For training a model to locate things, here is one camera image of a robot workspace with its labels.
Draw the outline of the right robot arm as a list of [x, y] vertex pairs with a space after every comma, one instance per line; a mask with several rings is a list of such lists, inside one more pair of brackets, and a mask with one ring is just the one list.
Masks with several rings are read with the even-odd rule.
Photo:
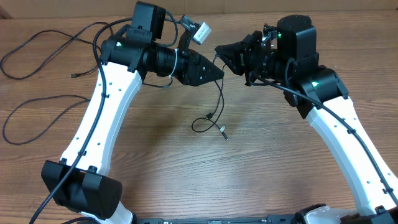
[[316, 46], [311, 18], [294, 14], [215, 51], [246, 85], [284, 92], [328, 146], [350, 187], [353, 209], [319, 203], [296, 212], [291, 223], [396, 223], [397, 177], [360, 123], [341, 78], [320, 65]]

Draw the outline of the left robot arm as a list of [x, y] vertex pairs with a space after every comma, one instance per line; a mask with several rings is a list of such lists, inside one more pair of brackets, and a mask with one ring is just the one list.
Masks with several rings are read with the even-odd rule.
[[109, 177], [118, 132], [131, 101], [149, 72], [199, 86], [223, 78], [223, 71], [189, 48], [211, 33], [205, 22], [183, 16], [175, 23], [184, 33], [172, 45], [159, 43], [169, 12], [138, 2], [120, 29], [93, 46], [98, 79], [75, 137], [57, 162], [45, 162], [41, 176], [49, 200], [95, 223], [134, 223], [121, 202], [122, 184]]

